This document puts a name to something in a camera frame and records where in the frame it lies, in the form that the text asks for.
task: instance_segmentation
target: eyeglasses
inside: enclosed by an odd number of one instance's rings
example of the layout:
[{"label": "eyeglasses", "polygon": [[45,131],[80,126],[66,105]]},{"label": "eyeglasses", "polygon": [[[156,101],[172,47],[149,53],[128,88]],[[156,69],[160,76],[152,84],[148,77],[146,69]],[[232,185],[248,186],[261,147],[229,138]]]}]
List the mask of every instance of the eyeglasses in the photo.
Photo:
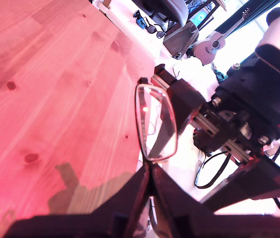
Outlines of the eyeglasses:
[{"label": "eyeglasses", "polygon": [[160,25],[158,25],[158,24],[154,24],[154,25],[150,24],[148,19],[147,19],[147,17],[145,17],[145,19],[146,19],[146,21],[145,21],[144,18],[141,16],[139,10],[134,13],[134,17],[137,18],[136,19],[136,23],[138,24],[139,27],[141,27],[141,29],[146,29],[147,32],[150,33],[150,34],[154,34],[155,32],[157,32],[156,33],[156,37],[158,39],[161,39],[163,36],[167,35],[167,33],[165,31],[163,31],[163,30],[162,31],[158,31],[156,29],[155,26],[159,26],[162,29],[162,27]]}]

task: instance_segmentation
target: wood grain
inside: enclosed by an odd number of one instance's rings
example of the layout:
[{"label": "wood grain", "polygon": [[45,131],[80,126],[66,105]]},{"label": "wood grain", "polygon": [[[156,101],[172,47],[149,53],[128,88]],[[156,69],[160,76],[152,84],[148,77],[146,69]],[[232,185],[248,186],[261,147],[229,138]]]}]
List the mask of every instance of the wood grain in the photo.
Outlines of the wood grain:
[{"label": "wood grain", "polygon": [[0,237],[88,213],[136,170],[137,80],[154,61],[86,0],[0,0]]}]

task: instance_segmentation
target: guitar neck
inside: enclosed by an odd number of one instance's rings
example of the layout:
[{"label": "guitar neck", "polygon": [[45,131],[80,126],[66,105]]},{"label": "guitar neck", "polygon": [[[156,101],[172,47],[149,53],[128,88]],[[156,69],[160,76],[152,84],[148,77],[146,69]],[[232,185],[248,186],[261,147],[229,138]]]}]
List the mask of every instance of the guitar neck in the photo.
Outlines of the guitar neck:
[{"label": "guitar neck", "polygon": [[221,38],[226,38],[233,30],[236,29],[237,26],[239,26],[242,22],[244,21],[243,18],[241,18],[239,21],[237,21],[231,28],[228,29],[228,31],[226,31],[221,37]]}]

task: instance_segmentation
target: ukulele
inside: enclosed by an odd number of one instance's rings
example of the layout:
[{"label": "ukulele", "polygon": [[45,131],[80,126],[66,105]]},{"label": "ukulele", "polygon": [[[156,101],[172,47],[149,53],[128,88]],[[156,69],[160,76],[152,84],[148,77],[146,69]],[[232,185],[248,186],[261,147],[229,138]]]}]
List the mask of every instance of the ukulele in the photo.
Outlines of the ukulele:
[{"label": "ukulele", "polygon": [[205,40],[197,41],[193,44],[193,56],[198,58],[202,65],[211,63],[216,55],[216,52],[225,46],[225,38],[236,29],[250,14],[249,8],[243,12],[242,18],[237,21],[228,31],[223,35],[219,32],[213,31]]}]

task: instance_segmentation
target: bolt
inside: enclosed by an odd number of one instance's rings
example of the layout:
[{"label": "bolt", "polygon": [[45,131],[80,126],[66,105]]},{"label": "bolt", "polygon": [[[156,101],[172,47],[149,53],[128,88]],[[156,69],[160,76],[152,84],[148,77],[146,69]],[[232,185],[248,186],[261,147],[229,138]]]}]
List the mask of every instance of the bolt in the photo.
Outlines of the bolt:
[{"label": "bolt", "polygon": [[217,107],[221,103],[221,99],[219,97],[214,98],[211,103],[214,107]]},{"label": "bolt", "polygon": [[259,139],[258,139],[259,143],[261,143],[262,145],[266,145],[269,141],[269,138],[266,137],[265,135],[261,136]]},{"label": "bolt", "polygon": [[233,66],[231,67],[233,70],[239,70],[240,68],[240,63],[235,63],[233,64]]}]

